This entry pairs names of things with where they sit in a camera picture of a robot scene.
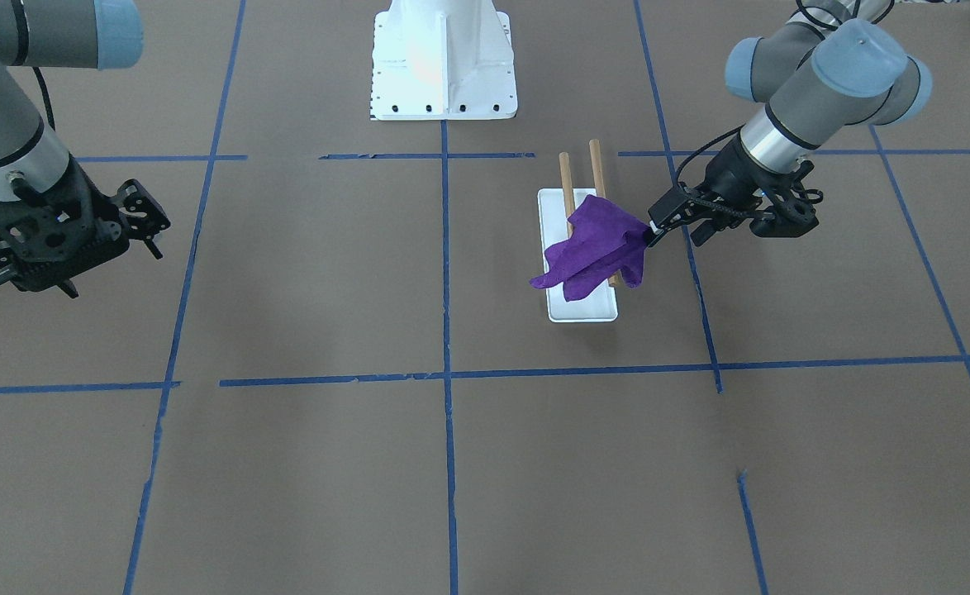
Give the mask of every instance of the cloth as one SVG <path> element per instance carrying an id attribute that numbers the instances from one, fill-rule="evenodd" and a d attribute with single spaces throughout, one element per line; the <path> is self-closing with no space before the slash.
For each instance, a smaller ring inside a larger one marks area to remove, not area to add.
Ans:
<path id="1" fill-rule="evenodd" d="M 650 227 L 613 202 L 587 195 L 569 215 L 573 236 L 544 250 L 549 270 L 530 281 L 537 289 L 562 286 L 567 302 L 587 298 L 599 283 L 620 270 L 625 285 L 643 283 L 644 234 Z"/>

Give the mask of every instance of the blue joint cap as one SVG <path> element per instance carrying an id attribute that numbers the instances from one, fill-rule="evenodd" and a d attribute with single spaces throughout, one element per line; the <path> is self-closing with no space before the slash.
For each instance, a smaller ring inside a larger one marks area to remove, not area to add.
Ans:
<path id="1" fill-rule="evenodd" d="M 99 70 L 129 68 L 144 55 L 144 22 L 133 0 L 93 0 Z"/>
<path id="2" fill-rule="evenodd" d="M 826 86 L 851 98 L 886 92 L 907 68 L 900 42 L 864 19 L 837 27 L 812 53 L 812 70 Z"/>
<path id="3" fill-rule="evenodd" d="M 916 114 L 922 112 L 922 108 L 926 107 L 926 103 L 930 101 L 930 95 L 934 94 L 934 75 L 930 72 L 930 68 L 916 60 L 915 56 L 907 57 L 911 58 L 916 67 L 919 67 L 919 94 L 915 95 L 915 101 L 911 103 L 911 107 L 907 108 L 907 112 L 904 112 L 904 116 L 890 121 L 890 124 L 898 124 L 915 117 Z"/>
<path id="4" fill-rule="evenodd" d="M 727 65 L 724 67 L 724 83 L 727 90 L 737 98 L 749 99 L 756 102 L 753 97 L 753 56 L 757 52 L 757 44 L 760 44 L 760 37 L 747 37 L 731 49 L 727 56 Z"/>

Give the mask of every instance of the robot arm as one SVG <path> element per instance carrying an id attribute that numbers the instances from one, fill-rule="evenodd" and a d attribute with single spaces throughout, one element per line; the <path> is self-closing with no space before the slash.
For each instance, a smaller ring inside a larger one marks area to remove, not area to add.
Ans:
<path id="1" fill-rule="evenodd" d="M 125 253 L 130 240 L 144 241 L 160 259 L 152 240 L 170 221 L 136 180 L 115 196 L 100 193 L 5 64 L 131 65 L 141 47 L 141 38 L 130 42 L 141 35 L 138 15 L 129 0 L 25 0 L 21 19 L 12 5 L 0 2 L 0 283 L 59 287 L 74 298 L 70 278 Z M 106 19 L 115 29 L 101 24 Z M 92 20 L 96 26 L 86 27 Z"/>
<path id="2" fill-rule="evenodd" d="M 745 220 L 760 237 L 805 235 L 818 226 L 815 204 L 822 199 L 802 183 L 813 170 L 806 157 L 845 125 L 896 123 L 925 105 L 925 65 L 869 20 L 851 18 L 856 7 L 860 15 L 884 16 L 891 2 L 798 4 L 771 39 L 746 39 L 731 52 L 728 88 L 764 106 L 711 143 L 734 137 L 706 166 L 703 182 L 689 188 L 678 181 L 681 165 L 673 188 L 649 210 L 649 245 L 697 221 L 694 245 Z M 758 210 L 765 199 L 771 204 Z"/>

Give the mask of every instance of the grid line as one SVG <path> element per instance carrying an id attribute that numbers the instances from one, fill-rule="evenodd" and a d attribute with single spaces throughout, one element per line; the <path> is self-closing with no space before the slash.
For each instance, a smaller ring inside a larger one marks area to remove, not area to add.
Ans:
<path id="1" fill-rule="evenodd" d="M 635 20 L 640 28 L 640 44 L 643 45 L 643 57 L 646 60 L 647 75 L 650 79 L 650 90 L 654 94 L 654 110 L 658 113 L 658 126 L 662 132 L 662 146 L 665 147 L 665 159 L 669 164 L 669 177 L 673 178 L 673 183 L 677 182 L 677 166 L 673 161 L 673 146 L 669 143 L 668 126 L 665 124 L 665 110 L 662 109 L 662 95 L 658 88 L 658 78 L 654 75 L 654 60 L 650 56 L 650 45 L 647 44 L 647 29 L 643 23 L 643 8 L 640 0 L 632 0 L 635 7 Z M 686 227 L 682 228 L 682 238 L 687 246 L 687 263 L 690 266 L 690 274 L 694 282 L 694 290 L 697 291 L 697 304 L 701 309 L 701 331 L 705 334 L 705 346 L 709 351 L 709 361 L 712 362 L 713 380 L 716 381 L 716 391 L 720 394 L 724 392 L 724 379 L 720 375 L 720 366 L 716 362 L 716 347 L 712 342 L 712 329 L 709 327 L 709 312 L 705 305 L 705 294 L 701 290 L 701 278 L 697 274 L 697 263 L 694 261 L 694 247 L 690 241 L 690 233 Z"/>
<path id="2" fill-rule="evenodd" d="M 534 159 L 535 152 L 329 152 L 318 161 L 378 161 L 379 159 Z"/>
<path id="3" fill-rule="evenodd" d="M 779 360 L 757 362 L 720 362 L 723 370 L 742 369 L 823 369 L 823 368 L 872 368 L 885 365 L 924 365 L 939 363 L 962 363 L 970 355 L 907 355 L 891 358 L 848 358 L 824 360 Z M 684 372 L 709 372 L 712 363 L 686 363 L 666 365 L 606 366 L 605 368 L 541 368 L 541 369 L 467 369 L 449 372 L 416 372 L 409 374 L 350 375 L 350 376 L 303 376 L 280 378 L 237 378 L 218 382 L 221 388 L 283 387 L 298 384 L 331 384 L 343 382 L 406 382 L 444 380 L 470 380 L 482 378 L 528 378 L 539 376 L 602 376 L 616 374 L 672 374 Z"/>
<path id="4" fill-rule="evenodd" d="M 79 163 L 168 163 L 173 161 L 247 161 L 249 155 L 94 155 L 78 157 Z"/>
<path id="5" fill-rule="evenodd" d="M 183 331 L 183 320 L 188 309 L 188 298 L 191 293 L 191 281 L 195 270 L 195 256 L 198 252 L 198 238 L 202 233 L 202 219 L 206 214 L 206 204 L 209 200 L 210 186 L 213 181 L 214 167 L 218 161 L 217 147 L 221 143 L 221 132 L 224 129 L 224 116 L 228 106 L 228 92 L 231 90 L 232 75 L 235 74 L 235 60 L 239 55 L 240 35 L 243 31 L 243 16 L 246 14 L 246 0 L 240 0 L 239 12 L 235 16 L 235 33 L 232 34 L 231 52 L 228 56 L 228 70 L 225 74 L 224 86 L 221 87 L 220 105 L 217 106 L 216 123 L 213 126 L 213 140 L 210 143 L 209 159 L 206 161 L 206 176 L 202 181 L 202 196 L 198 199 L 198 211 L 195 214 L 194 233 L 191 238 L 191 250 L 188 253 L 187 268 L 184 269 L 183 289 L 180 291 L 180 303 L 176 312 L 176 324 L 173 328 L 173 343 L 170 348 L 169 362 L 165 366 L 165 384 L 161 389 L 161 396 L 158 402 L 158 416 L 155 419 L 154 438 L 151 448 L 151 469 L 146 482 L 144 491 L 140 496 L 139 513 L 136 519 L 136 531 L 133 535 L 133 545 L 129 553 L 129 568 L 126 570 L 126 583 L 122 590 L 123 595 L 131 595 L 133 583 L 136 579 L 136 566 L 139 562 L 140 546 L 144 539 L 144 527 L 146 515 L 151 503 L 151 489 L 154 485 L 155 471 L 158 464 L 158 455 L 161 447 L 161 437 L 163 437 L 163 419 L 165 411 L 169 406 L 169 397 L 172 389 L 174 370 L 176 369 L 176 357 L 180 348 L 180 332 Z"/>
<path id="6" fill-rule="evenodd" d="M 440 211 L 442 212 L 442 266 L 444 268 L 443 344 L 445 381 L 445 463 L 448 475 L 448 581 L 449 593 L 459 595 L 459 539 L 455 520 L 455 435 L 452 425 L 452 320 L 451 234 L 449 229 L 448 121 L 440 121 Z"/>
<path id="7" fill-rule="evenodd" d="M 757 569 L 757 584 L 760 595 L 768 595 L 768 579 L 764 576 L 764 562 L 760 556 L 760 543 L 757 542 L 757 527 L 753 523 L 753 509 L 749 507 L 749 493 L 746 491 L 746 470 L 739 474 L 739 500 L 742 501 L 742 517 L 746 522 L 746 535 L 749 536 L 749 549 L 753 551 L 753 566 Z"/>
<path id="8" fill-rule="evenodd" d="M 169 382 L 178 387 L 179 382 Z M 99 384 L 36 384 L 25 387 L 0 387 L 0 395 L 28 395 L 47 393 L 106 393 L 117 391 L 152 391 L 164 388 L 167 382 L 103 382 Z"/>
<path id="9" fill-rule="evenodd" d="M 693 154 L 693 150 L 622 150 L 617 151 L 617 157 L 686 157 Z M 939 150 L 885 150 L 886 155 L 970 155 L 970 148 L 958 150 L 958 148 L 939 148 Z M 704 150 L 701 155 L 713 157 L 718 155 L 718 150 Z M 871 150 L 814 150 L 813 155 L 880 155 L 881 151 L 877 148 Z"/>
<path id="10" fill-rule="evenodd" d="M 915 227 L 915 222 L 911 219 L 911 210 L 907 207 L 907 201 L 904 200 L 904 193 L 900 190 L 900 184 L 896 181 L 896 173 L 893 172 L 892 165 L 889 163 L 888 151 L 885 150 L 885 146 L 882 146 L 882 139 L 879 138 L 877 133 L 877 128 L 874 126 L 868 127 L 871 131 L 871 137 L 874 139 L 874 145 L 878 149 L 878 155 L 882 158 L 882 165 L 885 165 L 886 174 L 889 176 L 889 182 L 892 184 L 893 192 L 896 194 L 896 200 L 900 203 L 901 213 L 904 215 L 904 222 L 907 223 L 907 229 L 911 233 L 912 240 L 915 241 L 915 247 L 919 251 L 919 257 L 922 259 L 922 264 L 926 269 L 926 274 L 930 276 L 930 283 L 934 287 L 934 294 L 937 295 L 937 301 L 944 312 L 944 317 L 949 324 L 949 329 L 951 330 L 951 336 L 956 342 L 958 347 L 958 354 L 962 356 L 962 362 L 966 368 L 966 374 L 969 376 L 970 381 L 970 357 L 966 353 L 966 345 L 963 343 L 962 335 L 958 332 L 958 327 L 954 323 L 954 316 L 951 315 L 951 309 L 949 303 L 944 297 L 944 293 L 941 290 L 941 283 L 937 279 L 937 274 L 934 271 L 934 266 L 930 263 L 930 256 L 926 254 L 926 248 L 922 244 L 922 238 L 919 237 L 919 230 Z"/>

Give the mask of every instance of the white pedestal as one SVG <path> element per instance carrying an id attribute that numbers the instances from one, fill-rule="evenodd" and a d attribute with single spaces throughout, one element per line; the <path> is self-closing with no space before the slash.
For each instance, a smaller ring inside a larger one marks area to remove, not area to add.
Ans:
<path id="1" fill-rule="evenodd" d="M 375 17 L 371 117 L 503 120 L 518 112 L 511 19 L 492 0 L 393 0 Z"/>

